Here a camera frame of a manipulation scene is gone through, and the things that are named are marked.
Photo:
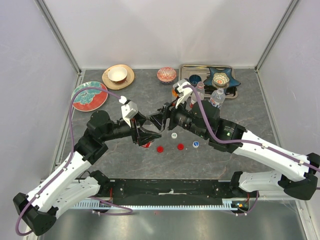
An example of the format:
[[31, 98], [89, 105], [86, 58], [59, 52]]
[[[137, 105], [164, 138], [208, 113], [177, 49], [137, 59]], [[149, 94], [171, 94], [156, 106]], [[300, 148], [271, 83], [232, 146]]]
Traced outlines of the small red-cap clear bottle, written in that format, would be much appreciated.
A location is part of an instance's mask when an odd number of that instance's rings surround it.
[[141, 145], [141, 147], [149, 148], [154, 142], [152, 133], [157, 133], [157, 132], [147, 130], [146, 122], [142, 125], [142, 128], [145, 130], [145, 134], [144, 134], [144, 136], [142, 138], [143, 139], [143, 145]]

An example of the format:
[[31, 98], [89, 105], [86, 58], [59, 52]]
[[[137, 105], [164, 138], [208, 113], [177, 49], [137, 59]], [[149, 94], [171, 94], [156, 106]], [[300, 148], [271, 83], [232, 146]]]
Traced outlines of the white juice bottle cap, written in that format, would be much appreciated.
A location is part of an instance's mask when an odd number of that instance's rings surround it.
[[171, 138], [172, 138], [172, 139], [176, 139], [177, 137], [178, 137], [178, 134], [177, 134], [177, 133], [173, 132], [173, 133], [171, 134]]

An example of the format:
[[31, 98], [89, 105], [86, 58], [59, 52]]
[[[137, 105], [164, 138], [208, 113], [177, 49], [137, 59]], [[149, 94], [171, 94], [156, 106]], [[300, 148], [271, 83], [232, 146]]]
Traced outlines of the orange juice bottle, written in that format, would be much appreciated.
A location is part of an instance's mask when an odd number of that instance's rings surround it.
[[173, 99], [176, 99], [178, 97], [178, 94], [176, 93], [176, 90], [174, 87], [171, 89], [171, 95]]

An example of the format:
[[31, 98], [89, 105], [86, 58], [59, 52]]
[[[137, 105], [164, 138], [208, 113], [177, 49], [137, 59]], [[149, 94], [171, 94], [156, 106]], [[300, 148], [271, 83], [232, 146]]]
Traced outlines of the red bottle cap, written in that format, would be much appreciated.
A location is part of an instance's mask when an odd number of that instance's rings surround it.
[[177, 149], [178, 149], [178, 150], [183, 150], [183, 149], [184, 149], [184, 145], [183, 145], [182, 143], [179, 143], [179, 144], [177, 145]]
[[164, 148], [162, 146], [158, 146], [156, 150], [158, 153], [162, 153], [164, 151]]

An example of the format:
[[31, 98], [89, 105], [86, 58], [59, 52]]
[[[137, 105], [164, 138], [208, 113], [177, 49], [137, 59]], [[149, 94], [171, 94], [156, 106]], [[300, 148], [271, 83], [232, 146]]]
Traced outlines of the blue white Pocari cap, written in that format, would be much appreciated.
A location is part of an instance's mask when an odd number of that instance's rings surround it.
[[192, 146], [193, 146], [194, 148], [198, 148], [198, 147], [200, 146], [200, 143], [199, 143], [198, 141], [194, 141], [194, 142], [192, 143]]

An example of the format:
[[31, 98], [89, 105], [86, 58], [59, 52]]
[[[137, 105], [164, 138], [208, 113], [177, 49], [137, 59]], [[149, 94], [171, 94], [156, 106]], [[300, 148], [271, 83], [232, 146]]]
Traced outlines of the tall red-cap clear bottle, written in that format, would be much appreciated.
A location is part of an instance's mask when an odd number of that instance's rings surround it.
[[[199, 97], [200, 97], [200, 100], [204, 100], [205, 98], [205, 85], [202, 81], [198, 82], [196, 87], [196, 92], [198, 93]], [[196, 98], [196, 95], [195, 93], [193, 92], [192, 95], [191, 95], [191, 100], [190, 100], [190, 107], [193, 108], [193, 105], [197, 102], [197, 98]]]

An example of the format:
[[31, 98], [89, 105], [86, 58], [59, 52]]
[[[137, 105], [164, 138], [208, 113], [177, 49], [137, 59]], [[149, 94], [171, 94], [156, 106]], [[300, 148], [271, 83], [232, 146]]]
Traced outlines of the clear Pocari Sweat bottle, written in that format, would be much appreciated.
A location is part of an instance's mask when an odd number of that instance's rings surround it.
[[218, 88], [214, 90], [210, 96], [209, 102], [212, 106], [220, 109], [223, 105], [224, 100], [226, 99], [226, 95], [223, 88]]

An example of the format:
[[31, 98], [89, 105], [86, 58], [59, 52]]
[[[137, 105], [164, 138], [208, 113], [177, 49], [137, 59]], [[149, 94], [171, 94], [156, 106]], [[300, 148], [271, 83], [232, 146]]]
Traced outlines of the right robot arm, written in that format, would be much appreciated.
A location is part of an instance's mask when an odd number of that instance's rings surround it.
[[245, 127], [220, 117], [220, 110], [202, 100], [187, 110], [185, 105], [165, 103], [148, 119], [162, 131], [166, 123], [172, 130], [179, 126], [204, 140], [221, 152], [228, 152], [255, 160], [271, 171], [233, 174], [229, 191], [235, 197], [255, 191], [282, 190], [288, 196], [308, 201], [316, 192], [320, 156], [283, 149], [255, 135]]

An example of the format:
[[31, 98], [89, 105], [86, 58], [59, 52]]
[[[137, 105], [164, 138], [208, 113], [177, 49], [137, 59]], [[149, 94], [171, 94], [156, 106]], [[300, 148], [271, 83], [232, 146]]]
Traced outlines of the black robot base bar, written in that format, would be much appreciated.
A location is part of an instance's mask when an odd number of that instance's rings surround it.
[[256, 191], [230, 187], [229, 181], [213, 179], [111, 179], [95, 195], [120, 204], [217, 203], [223, 199], [253, 199]]

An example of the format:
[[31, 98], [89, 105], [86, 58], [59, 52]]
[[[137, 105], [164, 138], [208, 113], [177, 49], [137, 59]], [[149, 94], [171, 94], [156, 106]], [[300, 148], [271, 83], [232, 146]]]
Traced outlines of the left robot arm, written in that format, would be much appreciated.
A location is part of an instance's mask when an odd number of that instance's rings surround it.
[[91, 172], [77, 185], [69, 185], [108, 150], [106, 141], [131, 137], [133, 143], [143, 146], [160, 138], [165, 124], [166, 121], [156, 114], [144, 116], [132, 111], [112, 121], [106, 111], [94, 112], [83, 136], [72, 146], [63, 163], [39, 186], [13, 198], [18, 221], [24, 221], [31, 233], [41, 236], [75, 204], [95, 195], [106, 196], [110, 191], [110, 179], [99, 170]]

